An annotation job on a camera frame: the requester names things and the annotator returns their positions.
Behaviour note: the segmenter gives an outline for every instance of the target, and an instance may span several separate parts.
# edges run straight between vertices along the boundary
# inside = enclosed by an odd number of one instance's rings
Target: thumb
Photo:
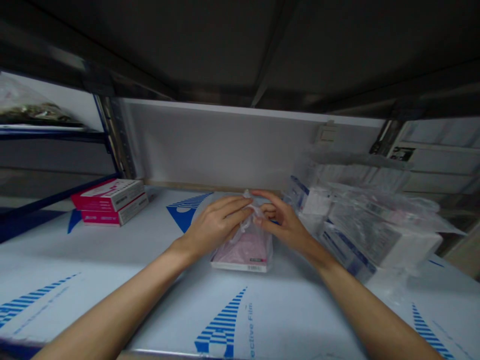
[[[273,222],[271,222],[268,219],[264,219],[264,218],[261,218],[261,217],[255,217],[253,222],[256,225],[258,225],[259,227],[261,227],[262,229],[264,229],[265,231],[268,231],[269,233],[275,235],[277,238],[279,237],[280,233],[282,232],[282,227],[281,226],[279,226],[277,224],[274,224]]]

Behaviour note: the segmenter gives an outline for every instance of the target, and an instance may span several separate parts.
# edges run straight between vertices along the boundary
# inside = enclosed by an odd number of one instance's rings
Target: plastic bag of items
[[[59,127],[51,130],[86,129],[43,95],[4,74],[0,74],[0,126],[13,129],[26,126]]]
[[[252,197],[248,190],[243,196]],[[240,224],[233,238],[215,251],[210,260],[213,268],[266,273],[272,267],[272,234],[254,223],[255,217],[265,216],[255,200],[247,207],[253,213]]]
[[[372,154],[328,151],[311,147],[298,157],[293,176],[307,189],[327,183],[400,191],[410,178],[411,163]]]
[[[332,184],[333,205],[319,241],[370,289],[393,291],[415,274],[442,242],[464,233],[436,212],[438,204]]]

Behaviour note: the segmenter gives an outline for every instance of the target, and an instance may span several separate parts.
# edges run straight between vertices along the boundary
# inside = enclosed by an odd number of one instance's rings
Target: white box
[[[353,205],[334,204],[328,221],[382,268],[414,268],[442,242],[436,232],[397,226]]]

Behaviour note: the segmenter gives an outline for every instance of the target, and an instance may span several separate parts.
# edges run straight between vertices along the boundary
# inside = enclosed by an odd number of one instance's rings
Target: red box
[[[141,180],[111,179],[71,196],[78,210],[117,212],[144,192]]]
[[[103,225],[119,227],[133,218],[149,203],[146,193],[143,193],[120,211],[85,211],[81,212],[81,218],[85,225]]]

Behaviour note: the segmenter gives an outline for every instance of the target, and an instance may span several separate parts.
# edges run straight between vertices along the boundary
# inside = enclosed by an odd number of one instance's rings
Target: plastic-wrapped box
[[[374,264],[347,235],[331,224],[325,225],[319,242],[352,276],[369,288],[393,289],[407,275],[404,268],[382,268]]]
[[[382,268],[416,267],[442,242],[436,232],[388,223],[360,207],[343,203],[332,206],[327,222]]]
[[[437,214],[440,206],[434,201],[343,184],[330,184],[330,189],[335,202],[356,206],[383,221],[423,232],[465,234]]]
[[[248,190],[243,196],[252,197]],[[213,268],[266,273],[272,267],[272,234],[254,223],[255,217],[265,216],[255,200],[247,207],[253,209],[252,215],[240,224],[231,240],[213,253],[210,259]]]
[[[311,147],[295,161],[293,176],[307,189],[328,183],[371,186],[400,191],[410,178],[412,164],[380,155],[328,151]]]

